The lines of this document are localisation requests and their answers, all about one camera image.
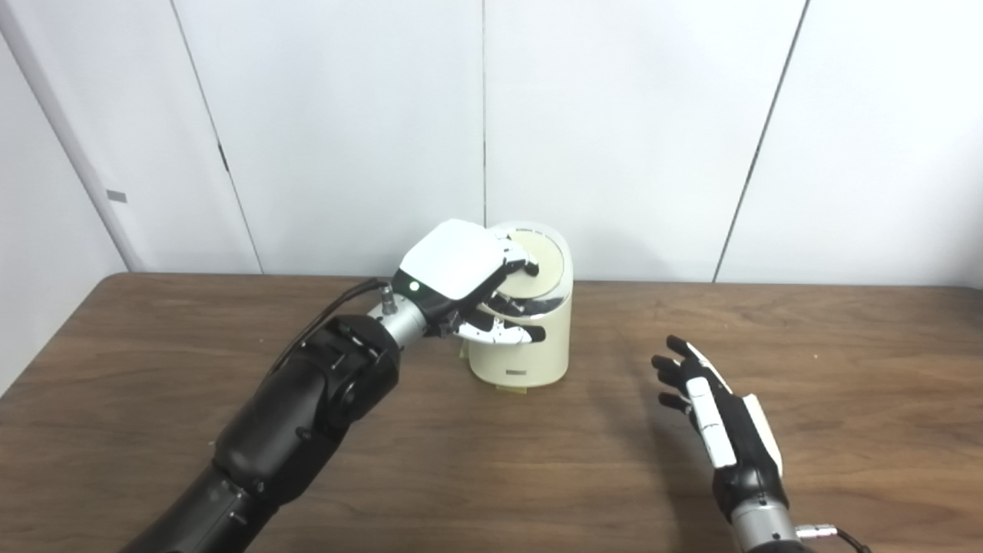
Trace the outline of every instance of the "wooden table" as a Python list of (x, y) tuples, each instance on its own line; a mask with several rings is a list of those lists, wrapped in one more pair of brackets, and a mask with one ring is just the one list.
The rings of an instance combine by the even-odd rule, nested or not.
[[(104, 281), (0, 400), (0, 551), (120, 548), (198, 474), (280, 348), (354, 282)], [(251, 551), (730, 553), (706, 454), (656, 401), (649, 358), (669, 333), (761, 398), (797, 522), (840, 524), (875, 553), (983, 551), (980, 291), (575, 290), (562, 381), (499, 392), (457, 340), (417, 344), (396, 390)]]

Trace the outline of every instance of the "silver metal cylinder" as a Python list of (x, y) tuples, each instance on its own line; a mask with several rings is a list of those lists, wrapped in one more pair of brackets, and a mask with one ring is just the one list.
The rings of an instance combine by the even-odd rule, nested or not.
[(838, 534), (837, 527), (832, 524), (800, 524), (795, 527), (799, 539), (820, 539)]
[(393, 313), (386, 313), (383, 301), (369, 312), (369, 316), (382, 323), (392, 339), (403, 348), (423, 337), (427, 329), (427, 320), (420, 309), (405, 296), (393, 294), (393, 303), (395, 307)]
[(788, 509), (768, 496), (738, 505), (730, 514), (730, 523), (741, 551), (750, 551), (769, 541), (799, 541)]

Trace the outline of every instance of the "panel seam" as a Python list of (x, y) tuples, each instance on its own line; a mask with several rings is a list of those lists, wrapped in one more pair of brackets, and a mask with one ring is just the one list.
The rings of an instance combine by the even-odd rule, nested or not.
[(795, 44), (798, 42), (799, 33), (802, 31), (802, 23), (805, 22), (805, 15), (809, 10), (810, 1), (811, 0), (805, 0), (805, 3), (802, 5), (802, 14), (799, 16), (798, 25), (795, 26), (795, 34), (792, 36), (792, 42), (788, 46), (788, 53), (785, 55), (785, 63), (781, 66), (779, 83), (775, 87), (775, 94), (772, 95), (772, 103), (768, 107), (768, 115), (765, 116), (765, 124), (761, 128), (761, 135), (758, 137), (758, 145), (754, 149), (754, 155), (751, 157), (751, 164), (747, 169), (747, 175), (744, 177), (744, 186), (740, 190), (740, 197), (737, 198), (737, 206), (734, 208), (734, 215), (730, 219), (730, 228), (727, 229), (727, 237), (723, 241), (721, 256), (719, 259), (717, 259), (717, 268), (714, 270), (714, 279), (711, 280), (711, 282), (716, 282), (718, 277), (721, 275), (723, 258), (727, 254), (727, 247), (730, 245), (730, 238), (733, 236), (734, 227), (737, 225), (737, 218), (740, 215), (740, 209), (744, 205), (744, 196), (747, 195), (748, 185), (751, 184), (751, 177), (754, 175), (754, 169), (758, 164), (758, 156), (761, 154), (761, 146), (765, 142), (765, 135), (768, 134), (768, 126), (772, 122), (772, 114), (775, 112), (775, 105), (779, 101), (781, 85), (785, 82), (785, 74), (788, 73), (788, 66), (791, 62), (792, 54), (795, 52)]
[(265, 275), (266, 271), (262, 268), (260, 250), (256, 247), (256, 239), (253, 238), (253, 230), (250, 228), (249, 220), (246, 218), (246, 210), (243, 209), (243, 202), (239, 197), (239, 188), (236, 187), (236, 179), (232, 176), (232, 169), (229, 167), (224, 148), (222, 148), (222, 141), (218, 136), (218, 127), (215, 126), (215, 119), (211, 115), (211, 106), (208, 105), (208, 98), (204, 95), (202, 78), (198, 73), (198, 65), (195, 64), (195, 57), (191, 54), (191, 45), (188, 43), (188, 36), (184, 31), (184, 24), (181, 23), (181, 15), (178, 13), (178, 7), (174, 4), (174, 0), (169, 0), (169, 3), (171, 5), (171, 11), (174, 13), (174, 21), (178, 24), (178, 32), (181, 34), (181, 42), (184, 44), (185, 52), (188, 54), (188, 61), (191, 63), (192, 73), (195, 74), (195, 83), (198, 85), (198, 92), (202, 96), (204, 111), (208, 114), (208, 124), (211, 126), (211, 133), (214, 135), (215, 143), (218, 145), (219, 154), (222, 157), (222, 163), (225, 168), (225, 174), (228, 175), (229, 184), (232, 185), (232, 194), (236, 198), (236, 205), (239, 207), (239, 215), (242, 217), (243, 225), (246, 227), (246, 235), (249, 237), (250, 246), (253, 248), (253, 255), (256, 256), (257, 267), (260, 268), (260, 274)]
[(489, 225), (488, 76), (485, 54), (485, 2), (482, 0), (482, 225)]

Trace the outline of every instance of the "round lid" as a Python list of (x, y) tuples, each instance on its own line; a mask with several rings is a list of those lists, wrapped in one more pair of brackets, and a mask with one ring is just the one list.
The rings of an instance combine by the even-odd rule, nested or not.
[(508, 237), (517, 242), (540, 263), (540, 273), (529, 276), (525, 271), (509, 275), (498, 291), (516, 299), (540, 297), (556, 288), (563, 278), (563, 252), (548, 236), (532, 230), (513, 230)]

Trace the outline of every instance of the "white wall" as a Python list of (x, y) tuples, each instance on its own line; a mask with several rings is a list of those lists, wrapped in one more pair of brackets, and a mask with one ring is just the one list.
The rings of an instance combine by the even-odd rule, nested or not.
[(709, 281), (802, 2), (486, 3), (488, 219), (580, 278)]
[(983, 285), (983, 4), (810, 5), (721, 281)]
[(0, 394), (119, 253), (0, 38)]
[(179, 0), (267, 273), (391, 275), (483, 219), (479, 0)]
[(259, 270), (168, 2), (0, 0), (0, 31), (131, 268)]
[[(454, 216), (696, 281), (803, 4), (175, 1), (0, 0), (134, 269), (385, 275)], [(983, 285), (980, 11), (811, 4), (720, 280)]]

